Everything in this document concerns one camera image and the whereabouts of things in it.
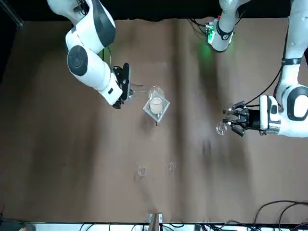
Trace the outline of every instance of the clear glass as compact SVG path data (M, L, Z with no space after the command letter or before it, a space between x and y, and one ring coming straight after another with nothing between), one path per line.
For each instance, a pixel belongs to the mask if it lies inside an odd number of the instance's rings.
M169 170L170 170L170 171L174 171L174 170L175 170L175 167L176 167L175 163L174 163L174 162L170 162L170 164L169 164Z
M226 113L225 113L225 119L229 119L231 117L231 115L233 115L234 109L232 108L233 104L230 103L228 104L227 108L226 108Z
M157 123L163 118L170 102L165 99L165 94L160 86L153 86L149 91L149 100L143 110Z
M160 86L153 86L149 90L149 100L153 98L154 92L156 91L157 94L159 94L162 98L165 97L164 90Z
M145 166L139 166L138 175L141 176L141 177L145 176Z
M227 124L223 122L219 122L216 124L216 131L219 135L223 135L227 131Z
M153 114L158 115L163 111L163 99L159 97L150 100L150 110Z

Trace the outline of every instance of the cable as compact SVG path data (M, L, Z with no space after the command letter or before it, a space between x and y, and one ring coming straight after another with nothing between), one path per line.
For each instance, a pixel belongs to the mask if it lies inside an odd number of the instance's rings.
M246 105L246 107L260 107L259 104L254 104L254 105Z
M289 32L289 29L287 29L287 32L285 33L282 59L285 59L285 52L286 52L286 46L287 46L287 40L288 40L288 32ZM277 82L277 84L275 86L275 89L274 89L273 96L274 96L275 99L277 99L276 98L276 94L277 94L278 87L279 87L279 85L281 83L281 80L282 80L282 68L281 68L281 74L279 76L278 82Z
M240 20L242 19L242 16L243 16L244 12L246 12L246 10L243 10L243 12L241 13L241 15L239 16L239 20L237 21L237 23L236 23L234 26L238 25L238 23L239 23Z
M81 230L82 230L82 227L83 227L84 225L85 225L85 223L83 223L83 224L82 224L82 226L80 227L79 231L81 231Z
M86 231L88 231L93 225L95 225L95 224L91 224L91 225L86 229Z
M134 225L133 228L131 228L131 231L133 231L133 229L136 227L137 225Z
M182 227L184 227L184 223L182 222L182 224L180 225L180 226L176 226L176 225L174 225L174 224L170 224L172 227L174 227L174 228L182 228Z
M171 231L174 231L174 229L172 229L172 228L170 228L170 227L168 227L166 225L163 225L163 224L160 224L160 227L162 228L162 230L164 230L164 227L165 227L165 228L170 229Z
M205 35L205 31L203 31L203 30L201 29L201 27L196 23L196 21L189 20L189 19L188 19L188 21L190 21L191 23L194 23L195 25L197 25L197 27L198 27L198 29L201 31L201 33L202 33L203 35Z
M265 90L262 91L259 95L257 95L256 97L254 97L253 99L251 99L250 101L248 101L248 102L246 103L246 107L249 107L249 105L248 105L249 103L251 103L253 100L259 98L264 92L266 92L266 91L273 85L273 83L274 83L274 82L276 81L276 79L278 78L278 75L280 74L281 70L282 70L282 66L280 67L280 69L279 69L279 71L278 71L276 77L275 77L274 80L269 84L269 86L268 86L267 88L265 88Z
M191 21L189 21L188 19L187 19L187 21L189 22L189 24L191 25L191 27L192 27L192 30L193 30L193 32L195 33L195 35L199 38L199 39L204 39L204 38L202 38L202 37L200 37L200 34L198 34L198 33L200 33L200 32L198 32L198 31L196 31L196 29L194 28L194 26L193 26L193 23L191 22Z
M308 228L308 222L303 222L303 223L298 224L297 226L295 226L295 228L293 228L293 230L296 230L301 226L306 226Z
M193 23L195 23L197 26L205 27L204 24L198 23L194 18L190 18L190 20L191 20Z
M284 208L284 210L281 212L280 216L279 216L279 221L278 221L278 231L280 231L280 225L281 225L281 219L283 214L291 207L295 206L295 205L304 205L304 206L308 206L308 203L304 203L304 202L296 202L292 205L288 205L286 208Z

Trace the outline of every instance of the glass cup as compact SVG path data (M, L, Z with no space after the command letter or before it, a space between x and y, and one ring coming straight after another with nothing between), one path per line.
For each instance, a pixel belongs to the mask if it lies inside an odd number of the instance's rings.
M138 168L138 175L140 177L144 177L145 176L145 166L139 166L139 168Z
M174 170L175 170L175 167L176 167L175 163L174 163L174 162L170 162L170 164L169 164L169 170L170 170L170 171L174 171Z
M223 135L227 131L227 124L223 122L219 122L216 124L216 131L219 135Z

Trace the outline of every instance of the black cable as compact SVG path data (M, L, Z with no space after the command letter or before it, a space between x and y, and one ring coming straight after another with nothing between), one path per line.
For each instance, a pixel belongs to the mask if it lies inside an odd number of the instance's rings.
M305 203L305 202L296 202L292 205L288 205L286 208L284 208L284 210L280 213L280 216L279 216L279 220L278 220L278 231L280 231L280 225L281 225L281 219L282 219L282 216L283 214L291 207L295 206L295 205L304 205L304 206L308 206L308 203Z
M248 105L249 103L251 103L253 100L259 98L264 92L266 92L266 91L273 85L273 83L274 83L274 82L276 81L276 79L278 78L278 76L279 76L281 70L282 70L282 66L280 67L280 69L279 69L279 71L278 71L276 77L275 77L274 80L269 84L269 86L268 86L267 88L265 88L265 90L262 91L259 95L257 95L256 97L254 97L252 100L248 101L248 102L246 103L246 107L249 107L249 105Z
M195 33L195 35L199 38L199 39L204 39L204 38L202 38L202 37L200 37L200 32L199 31L197 31L196 30L196 28L194 28L194 26L193 26L193 23L191 22L191 21L189 21L188 19L187 19L187 21L189 22L189 24L191 25L191 27L192 27L192 30L193 30L193 32Z
M205 27L204 24L198 23L194 18L190 18L190 20L191 20L193 23L195 23L197 26Z
M91 224L89 227L87 227L86 231L88 231L93 225L95 224Z
M182 228L182 227L184 227L184 223L182 223L181 225L179 225L179 226L176 226L176 225L174 225L174 224L170 224L172 227L174 227L174 228Z
M298 229L299 227L301 227L301 226L305 226L305 227L308 228L308 222L303 222L303 223L298 224L297 226L295 226L295 227L293 228L293 230L297 230L297 229Z
M165 228L170 229L171 231L174 231L174 229L172 229L172 228L170 228L170 227L168 227L166 225L163 225L163 224L160 224L160 227L162 228L162 230L164 230L164 227L165 227Z
M288 31L289 31L289 29L287 29L287 32L285 33L282 59L285 59L285 52L286 52L286 46L287 46L287 40L288 40ZM273 96L274 96L275 99L276 99L277 90L278 90L278 87L281 83L281 80L282 80L282 68L281 68L281 73L280 73L278 82L277 82L275 89L274 89L274 95Z
M242 19L243 14L246 12L246 10L243 10L243 12L241 13L241 15L239 16L239 20L237 21L237 23L234 25L238 25L238 23L240 22L240 20Z
M259 104L254 104L254 105L246 105L246 107L260 107Z
M202 24L199 25L198 22L196 22L196 21L194 21L194 20L192 20L192 19L187 19L187 20L188 20L189 22L191 22L192 24L195 24L195 25L198 27L198 29L201 31L201 33L202 33L203 35L205 35L205 31L203 31L202 28L201 28L201 26L200 26L200 25L202 25Z
M82 230L82 227L83 227L84 225L85 225L85 223L83 223L83 224L82 224L82 226L80 227L79 231L81 231L81 230Z
M269 203L266 203L266 204L262 205L262 206L259 208L259 210L257 211L257 213L256 213L256 215L255 215L255 218L254 218L254 220L253 220L253 223L255 224L255 223L257 222L257 217L258 217L260 211L261 211L264 207L266 207L266 206L268 206L268 205L277 204L277 203L293 203L293 204L301 203L301 204L308 205L308 202L298 202L298 201L290 201L290 200L272 201L272 202L269 202Z
M133 228L131 228L131 231L133 231L133 229L136 227L137 225L134 225Z

